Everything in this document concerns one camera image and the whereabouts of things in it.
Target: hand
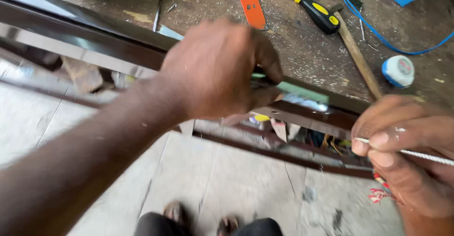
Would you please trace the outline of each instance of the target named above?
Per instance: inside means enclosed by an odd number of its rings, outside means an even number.
[[[404,208],[433,218],[454,215],[454,167],[397,152],[424,147],[454,159],[454,117],[447,111],[414,96],[386,96],[356,121],[352,139],[353,152],[369,156]]]
[[[282,80],[277,52],[259,31],[221,19],[202,21],[164,59],[160,75],[176,87],[190,118],[221,118],[270,104],[276,87],[251,89],[256,65],[276,84]]]

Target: yellow and black screwdriver handle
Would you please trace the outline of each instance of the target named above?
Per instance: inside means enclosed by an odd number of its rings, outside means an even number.
[[[324,6],[313,0],[295,0],[309,13],[312,20],[326,34],[336,33],[340,27],[339,20]]]

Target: wrist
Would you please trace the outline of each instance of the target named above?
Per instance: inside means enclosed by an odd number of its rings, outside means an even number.
[[[148,113],[161,114],[174,124],[191,119],[184,102],[184,91],[167,75],[159,73],[153,78],[139,80],[134,88]]]

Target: blue wire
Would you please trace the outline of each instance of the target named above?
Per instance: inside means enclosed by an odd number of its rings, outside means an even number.
[[[369,29],[372,31],[373,34],[375,34],[375,36],[378,37],[378,39],[385,45],[387,46],[389,49],[395,51],[395,52],[398,52],[398,53],[403,53],[403,54],[408,54],[408,55],[417,55],[417,54],[422,54],[422,53],[427,53],[428,51],[431,51],[431,50],[434,50],[435,48],[439,47],[440,45],[444,44],[446,41],[448,41],[448,39],[450,39],[452,36],[454,36],[454,32],[452,32],[449,36],[447,36],[444,40],[442,40],[438,45],[432,47],[432,48],[429,48],[429,49],[426,49],[426,50],[422,50],[422,51],[419,51],[419,52],[404,52],[404,51],[401,51],[397,48],[395,48],[394,46],[392,46],[380,33],[378,33],[378,31],[376,29],[374,29],[374,27],[372,27],[362,16],[361,16],[361,13],[358,12],[358,10],[355,8],[355,6],[349,1],[349,0],[344,0],[345,4],[347,5],[347,7],[351,10],[351,12],[356,15],[359,19],[361,19],[364,24],[369,27]]]

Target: black pants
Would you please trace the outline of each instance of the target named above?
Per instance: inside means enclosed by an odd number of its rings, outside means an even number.
[[[191,233],[173,220],[150,212],[140,217],[134,236],[191,236]],[[231,236],[282,236],[282,232],[276,221],[265,218],[239,228]]]

